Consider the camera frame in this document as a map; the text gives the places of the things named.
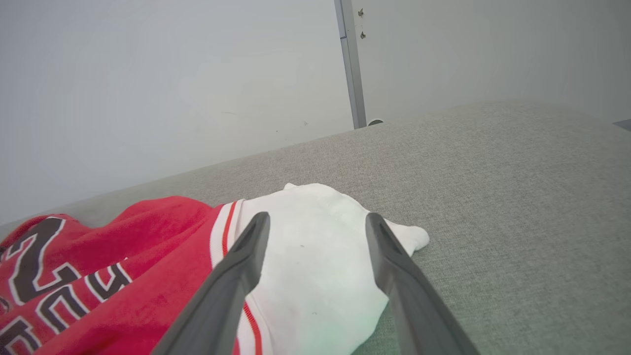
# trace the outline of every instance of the clothing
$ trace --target clothing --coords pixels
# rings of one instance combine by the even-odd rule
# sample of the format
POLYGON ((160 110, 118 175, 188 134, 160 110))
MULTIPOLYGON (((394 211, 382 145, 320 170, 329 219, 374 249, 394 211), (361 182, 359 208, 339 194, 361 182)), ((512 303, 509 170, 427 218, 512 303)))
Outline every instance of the clothing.
MULTIPOLYGON (((0 353, 148 354, 262 210, 266 258, 233 353, 350 353, 386 298, 372 280, 367 211, 318 184, 215 208, 143 201, 95 229, 68 215, 27 221, 1 245, 0 353), (338 334, 323 338, 326 328, 338 334)), ((408 253, 428 241, 420 228, 390 226, 408 253)))

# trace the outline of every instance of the jersey number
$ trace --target jersey number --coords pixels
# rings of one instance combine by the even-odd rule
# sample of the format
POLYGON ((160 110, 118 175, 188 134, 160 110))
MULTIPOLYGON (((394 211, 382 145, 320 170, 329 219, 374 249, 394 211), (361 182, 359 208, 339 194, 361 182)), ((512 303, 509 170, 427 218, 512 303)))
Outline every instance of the jersey number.
POLYGON ((31 243, 18 257, 15 271, 9 281, 11 293, 16 304, 22 306, 31 299, 49 291, 57 289, 79 278, 79 273, 68 262, 63 263, 52 271, 55 279, 45 285, 40 285, 39 279, 44 268, 44 254, 46 247, 61 232, 65 220, 49 217, 39 222, 37 226, 25 233, 9 248, 7 259, 23 249, 24 244, 31 239, 31 243))

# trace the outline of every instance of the gray fabric surface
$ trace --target gray fabric surface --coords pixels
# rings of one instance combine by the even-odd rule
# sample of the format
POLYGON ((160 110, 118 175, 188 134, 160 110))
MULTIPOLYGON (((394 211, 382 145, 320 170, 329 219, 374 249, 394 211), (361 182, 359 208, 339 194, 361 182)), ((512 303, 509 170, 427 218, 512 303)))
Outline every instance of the gray fabric surface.
MULTIPOLYGON (((481 353, 631 349, 631 134, 546 104, 378 124, 55 209, 101 226, 149 198, 216 205, 323 183, 421 226, 414 254, 481 353)), ((2 227, 3 234, 16 224, 2 227)), ((386 310, 356 354, 396 354, 386 310)))

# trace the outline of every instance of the black number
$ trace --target black number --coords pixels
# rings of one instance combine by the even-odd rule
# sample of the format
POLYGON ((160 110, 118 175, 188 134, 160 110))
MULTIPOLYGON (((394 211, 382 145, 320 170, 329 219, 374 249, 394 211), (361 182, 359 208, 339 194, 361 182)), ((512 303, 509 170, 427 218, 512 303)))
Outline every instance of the black number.
POLYGON ((33 240, 18 257, 15 265, 15 271, 9 286, 13 299, 18 305, 24 305, 31 299, 39 295, 50 292, 58 287, 68 284, 79 278, 79 273, 69 263, 64 263, 57 267, 52 273, 55 275, 55 281, 40 286, 39 278, 42 275, 43 259, 46 247, 61 232, 64 227, 65 220, 49 217, 39 222, 37 226, 25 233, 10 248, 7 259, 17 254, 26 241, 30 238, 33 240))
POLYGON ((107 285, 103 285, 103 280, 98 277, 96 272, 88 275, 86 278, 88 288, 101 302, 112 297, 112 295, 117 293, 123 286, 129 285, 131 282, 123 271, 120 270, 118 264, 108 267, 107 271, 110 273, 110 280, 107 285))
POLYGON ((32 328, 22 317, 18 317, 0 330, 0 354, 12 354, 11 346, 18 340, 22 340, 31 353, 35 352, 40 347, 40 341, 31 333, 32 328))
POLYGON ((87 309, 80 303, 70 285, 62 286, 57 291, 46 296, 37 307, 37 313, 55 333, 59 334, 69 325, 53 309, 57 303, 62 303, 75 319, 88 314, 87 309))

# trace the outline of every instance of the fabric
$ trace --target fabric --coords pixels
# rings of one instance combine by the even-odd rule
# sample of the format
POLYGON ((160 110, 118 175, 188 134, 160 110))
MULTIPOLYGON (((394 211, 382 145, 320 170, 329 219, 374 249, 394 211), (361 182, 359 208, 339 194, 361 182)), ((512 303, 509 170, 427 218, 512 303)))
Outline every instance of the fabric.
MULTIPOLYGON (((374 282, 365 218, 320 185, 216 208, 144 201, 89 229, 68 215, 29 220, 2 247, 0 352, 148 354, 258 212, 271 226, 234 354, 350 354, 387 298, 374 282)), ((427 233, 387 221, 408 254, 427 233)))
MULTIPOLYGON (((268 247, 261 280, 245 301, 264 320, 271 354, 351 354, 387 303, 372 273, 369 211, 328 186, 287 184, 243 202, 231 235, 261 211, 270 216, 268 247)), ((386 222, 409 255, 429 242, 422 228, 386 222)))
MULTIPOLYGON (((27 221, 2 244, 0 353, 148 354, 216 264, 212 241, 221 253, 234 239, 239 205, 139 202, 97 229, 68 215, 27 221)), ((260 355, 246 323, 234 353, 260 355)))
MULTIPOLYGON (((319 182, 427 230, 432 242, 412 259, 481 353, 628 353, 628 131, 520 101, 384 121, 55 211, 97 227, 140 200, 219 205, 319 182)), ((356 354, 398 352, 386 308, 356 354)))

